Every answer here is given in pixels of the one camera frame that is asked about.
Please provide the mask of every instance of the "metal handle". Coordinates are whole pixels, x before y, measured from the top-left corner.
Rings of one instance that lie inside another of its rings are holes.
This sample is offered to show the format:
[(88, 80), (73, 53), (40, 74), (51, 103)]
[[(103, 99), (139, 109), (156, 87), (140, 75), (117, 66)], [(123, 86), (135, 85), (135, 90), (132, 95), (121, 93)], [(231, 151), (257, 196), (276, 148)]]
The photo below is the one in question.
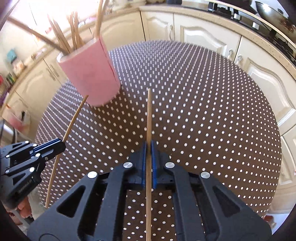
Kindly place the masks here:
[(239, 63), (242, 61), (242, 56), (239, 55), (238, 56), (238, 59), (237, 59), (237, 62), (235, 63), (236, 65), (239, 65)]
[(229, 53), (228, 53), (228, 56), (227, 56), (227, 60), (229, 60), (230, 59), (230, 57), (231, 57), (231, 55), (233, 54), (233, 50), (232, 49), (230, 49), (229, 50)]
[(53, 65), (52, 65), (52, 64), (51, 64), (51, 67), (52, 67), (52, 69), (53, 69), (53, 71), (54, 71), (55, 75), (56, 75), (57, 77), (59, 77), (59, 74), (57, 73), (56, 69), (53, 67)]
[(170, 41), (172, 41), (172, 30), (173, 30), (173, 25), (171, 24), (170, 25), (170, 32), (169, 32), (169, 34), (168, 34), (168, 37), (170, 38)]
[(49, 75), (50, 75), (50, 77), (55, 81), (55, 77), (54, 76), (52, 76), (53, 75), (53, 73), (51, 72), (51, 70), (49, 70), (49, 68), (46, 68), (47, 69), (47, 71), (48, 71), (48, 73), (49, 73)]

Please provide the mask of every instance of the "brown tablecloth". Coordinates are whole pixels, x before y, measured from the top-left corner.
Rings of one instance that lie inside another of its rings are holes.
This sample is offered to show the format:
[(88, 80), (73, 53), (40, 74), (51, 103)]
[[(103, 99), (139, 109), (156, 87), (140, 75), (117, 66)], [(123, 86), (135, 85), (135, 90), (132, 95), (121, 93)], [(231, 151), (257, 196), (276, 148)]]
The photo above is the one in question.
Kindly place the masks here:
[[(90, 171), (111, 172), (146, 138), (147, 90), (153, 93), (152, 138), (193, 173), (208, 171), (259, 215), (279, 179), (281, 143), (271, 107), (238, 66), (200, 46), (148, 41), (110, 51), (122, 88), (110, 103), (85, 104), (67, 141), (51, 204)], [(36, 142), (62, 138), (82, 96), (70, 82), (55, 94)], [(44, 202), (53, 160), (39, 185)], [(153, 191), (152, 239), (176, 240), (169, 191)], [(129, 191), (124, 240), (145, 239), (145, 191)]]

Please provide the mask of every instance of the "cream cabinet door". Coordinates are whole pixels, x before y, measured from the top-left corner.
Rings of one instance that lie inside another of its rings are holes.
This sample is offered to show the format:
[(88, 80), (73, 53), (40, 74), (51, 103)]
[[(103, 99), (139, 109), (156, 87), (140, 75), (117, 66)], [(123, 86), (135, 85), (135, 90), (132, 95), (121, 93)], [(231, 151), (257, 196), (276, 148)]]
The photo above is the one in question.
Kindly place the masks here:
[[(94, 26), (90, 28), (92, 33), (94, 33), (94, 28)], [(145, 41), (140, 12), (129, 13), (104, 21), (101, 27), (101, 35), (107, 50)]]
[(296, 203), (296, 126), (281, 137), (281, 146), (280, 177), (268, 211), (275, 214), (289, 213)]
[(266, 96), (283, 135), (296, 124), (296, 82), (285, 68), (253, 42), (242, 37), (235, 63)]
[(174, 14), (174, 21), (176, 41), (200, 45), (234, 60), (239, 34), (198, 18)]
[(174, 40), (174, 17), (172, 13), (141, 12), (145, 39)]
[(21, 81), (16, 92), (41, 116), (61, 83), (43, 60)]
[(57, 56), (60, 54), (58, 50), (53, 50), (48, 56), (44, 58), (45, 63), (52, 71), (56, 79), (61, 83), (65, 83), (67, 81), (67, 76), (64, 71), (61, 69), (59, 64), (57, 63)]

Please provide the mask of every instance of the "silver bolt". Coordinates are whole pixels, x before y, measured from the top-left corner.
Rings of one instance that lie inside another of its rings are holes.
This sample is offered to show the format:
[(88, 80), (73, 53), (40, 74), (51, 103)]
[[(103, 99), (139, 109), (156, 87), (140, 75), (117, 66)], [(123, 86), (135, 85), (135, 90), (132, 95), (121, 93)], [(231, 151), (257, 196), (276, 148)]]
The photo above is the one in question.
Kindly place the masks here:
[(124, 168), (131, 168), (133, 166), (133, 164), (131, 163), (131, 162), (129, 162), (129, 161), (127, 161), (127, 162), (125, 162), (124, 164), (123, 164), (123, 167)]
[(88, 177), (88, 178), (95, 178), (97, 175), (98, 175), (98, 174), (97, 174), (96, 172), (92, 171), (92, 172), (89, 172), (89, 173), (87, 174), (87, 177)]
[(166, 168), (173, 168), (173, 167), (175, 167), (175, 164), (173, 163), (173, 162), (167, 162), (166, 164), (165, 164), (165, 167)]
[(202, 172), (202, 173), (200, 174), (200, 176), (201, 176), (202, 178), (207, 179), (207, 178), (210, 177), (210, 174), (209, 174), (208, 172)]

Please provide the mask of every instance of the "pink cup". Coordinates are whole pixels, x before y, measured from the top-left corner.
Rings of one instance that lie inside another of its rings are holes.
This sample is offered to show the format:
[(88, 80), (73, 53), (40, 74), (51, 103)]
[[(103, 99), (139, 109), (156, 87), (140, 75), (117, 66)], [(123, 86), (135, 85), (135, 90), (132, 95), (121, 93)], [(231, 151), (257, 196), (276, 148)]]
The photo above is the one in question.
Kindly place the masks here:
[(102, 38), (95, 38), (67, 56), (60, 53), (57, 61), (87, 102), (101, 106), (112, 100), (120, 89), (120, 81)]

